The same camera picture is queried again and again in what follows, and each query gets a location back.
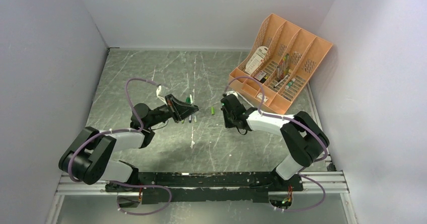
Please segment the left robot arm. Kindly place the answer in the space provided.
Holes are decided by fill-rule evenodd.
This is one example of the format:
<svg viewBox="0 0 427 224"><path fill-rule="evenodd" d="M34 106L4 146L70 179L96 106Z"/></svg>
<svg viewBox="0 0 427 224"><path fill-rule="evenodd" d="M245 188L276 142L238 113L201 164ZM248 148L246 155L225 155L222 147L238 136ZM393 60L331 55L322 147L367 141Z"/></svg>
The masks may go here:
<svg viewBox="0 0 427 224"><path fill-rule="evenodd" d="M100 180L115 181L125 191L134 191L139 186L138 168L111 160L112 153L147 147L155 136L153 126L169 119L179 123L199 110L171 94L165 100L164 105L155 109L145 103L136 104L129 128L101 131L85 127L59 159L59 169L88 185Z"/></svg>

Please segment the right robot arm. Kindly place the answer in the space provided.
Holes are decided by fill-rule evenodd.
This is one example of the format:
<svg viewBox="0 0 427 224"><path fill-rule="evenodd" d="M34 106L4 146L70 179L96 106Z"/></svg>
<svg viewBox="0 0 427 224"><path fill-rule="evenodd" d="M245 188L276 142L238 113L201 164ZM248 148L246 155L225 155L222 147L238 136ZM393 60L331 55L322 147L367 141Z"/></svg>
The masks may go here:
<svg viewBox="0 0 427 224"><path fill-rule="evenodd" d="M226 128L238 131L262 131L282 136L289 155L274 168L272 185L283 191L291 184L291 177L314 163L329 147L329 139L311 116L300 111L295 115L278 115L245 108L234 94L221 99Z"/></svg>

